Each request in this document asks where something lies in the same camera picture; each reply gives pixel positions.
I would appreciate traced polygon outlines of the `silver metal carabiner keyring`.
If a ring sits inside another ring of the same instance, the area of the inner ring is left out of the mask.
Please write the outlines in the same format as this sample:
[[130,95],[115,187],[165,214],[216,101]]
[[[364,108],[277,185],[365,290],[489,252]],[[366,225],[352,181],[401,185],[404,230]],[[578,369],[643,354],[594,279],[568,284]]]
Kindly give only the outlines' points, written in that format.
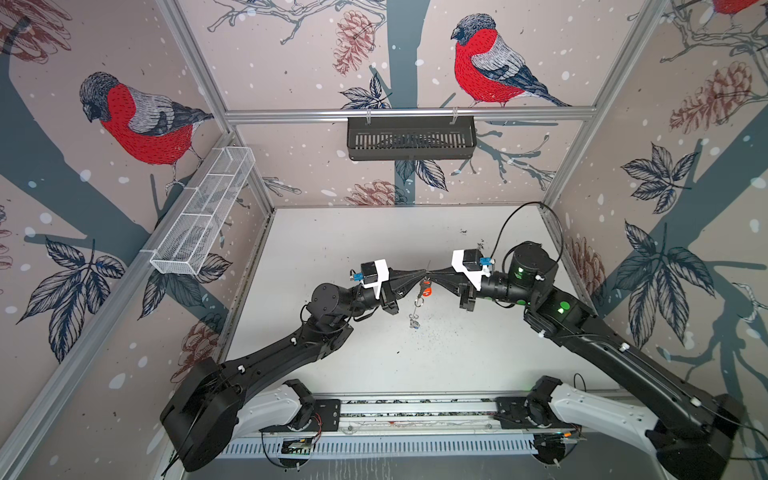
[[419,309],[423,306],[427,298],[428,297],[418,298],[416,296],[416,299],[414,300],[413,311],[409,314],[409,327],[413,330],[418,330],[421,326],[419,322]]

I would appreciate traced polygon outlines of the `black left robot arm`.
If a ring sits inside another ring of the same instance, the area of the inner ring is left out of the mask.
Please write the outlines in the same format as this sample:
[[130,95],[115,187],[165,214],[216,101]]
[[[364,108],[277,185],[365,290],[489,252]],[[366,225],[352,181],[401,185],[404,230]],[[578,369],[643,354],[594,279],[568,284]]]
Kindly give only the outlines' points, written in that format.
[[394,315],[397,301],[426,276],[425,270],[388,269],[378,290],[361,284],[318,285],[302,307],[309,317],[286,337],[234,360],[206,358],[195,364],[160,414],[176,458],[188,472],[214,460],[233,438],[238,413],[266,387],[341,348],[353,332],[350,322],[376,309]]

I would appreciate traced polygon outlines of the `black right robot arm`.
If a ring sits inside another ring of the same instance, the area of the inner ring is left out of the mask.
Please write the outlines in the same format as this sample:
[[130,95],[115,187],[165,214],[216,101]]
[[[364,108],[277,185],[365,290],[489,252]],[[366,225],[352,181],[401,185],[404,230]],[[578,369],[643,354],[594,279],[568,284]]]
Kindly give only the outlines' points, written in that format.
[[428,276],[466,310],[479,298],[522,306],[524,321],[540,337],[585,359],[639,402],[621,404],[542,377],[528,396],[538,421],[553,416],[623,441],[655,457],[675,479],[722,478],[744,406],[728,394],[708,394],[625,342],[586,304],[555,287],[557,270],[539,244],[523,242],[505,272],[473,249],[454,251],[452,266]]

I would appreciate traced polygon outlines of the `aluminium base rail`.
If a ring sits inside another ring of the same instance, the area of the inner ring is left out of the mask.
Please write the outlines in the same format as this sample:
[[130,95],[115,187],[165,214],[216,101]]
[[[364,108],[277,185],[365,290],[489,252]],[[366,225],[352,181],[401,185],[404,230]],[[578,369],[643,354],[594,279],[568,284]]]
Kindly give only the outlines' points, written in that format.
[[531,455],[553,465],[597,432],[653,454],[657,423],[646,407],[574,390],[553,394],[548,419],[535,420],[524,396],[320,400],[312,423],[255,429],[233,439],[221,459],[265,459],[294,468],[310,460]]

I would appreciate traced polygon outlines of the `horizontal aluminium frame bar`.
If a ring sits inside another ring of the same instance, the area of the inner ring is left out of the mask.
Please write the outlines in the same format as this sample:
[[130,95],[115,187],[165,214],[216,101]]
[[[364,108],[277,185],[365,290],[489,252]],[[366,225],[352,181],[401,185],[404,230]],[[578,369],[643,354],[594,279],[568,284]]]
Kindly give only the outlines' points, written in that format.
[[304,124],[341,122],[349,118],[467,117],[481,121],[587,121],[597,113],[595,107],[512,107],[512,108],[414,108],[350,110],[231,110],[224,115],[230,125]]

